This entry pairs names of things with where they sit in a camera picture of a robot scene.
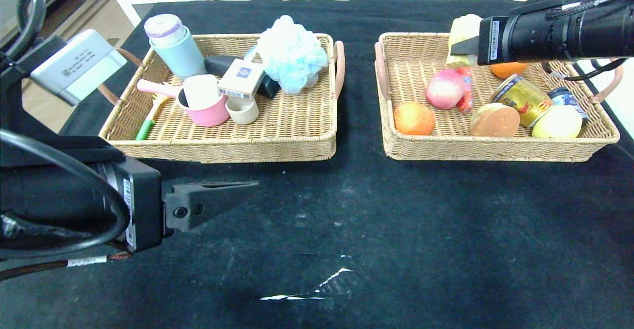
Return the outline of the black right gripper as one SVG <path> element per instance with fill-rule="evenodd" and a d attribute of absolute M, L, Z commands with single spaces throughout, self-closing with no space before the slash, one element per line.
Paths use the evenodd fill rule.
<path fill-rule="evenodd" d="M 480 22 L 479 35 L 453 43 L 450 55 L 478 55 L 479 65 L 506 62 L 539 62 L 551 54 L 552 20 L 546 11 L 514 8 Z"/>

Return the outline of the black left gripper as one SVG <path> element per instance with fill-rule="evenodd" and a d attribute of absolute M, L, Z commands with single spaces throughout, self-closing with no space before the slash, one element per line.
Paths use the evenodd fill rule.
<path fill-rule="evenodd" d="M 258 180 L 174 184 L 163 196 L 163 215 L 156 169 L 133 158 L 89 166 L 124 199 L 130 224 L 117 239 L 134 252 L 159 245 L 164 226 L 188 232 L 235 209 L 260 184 Z M 44 250 L 70 245 L 102 234 L 114 222 L 102 193 L 58 166 L 1 171 L 2 247 Z"/>

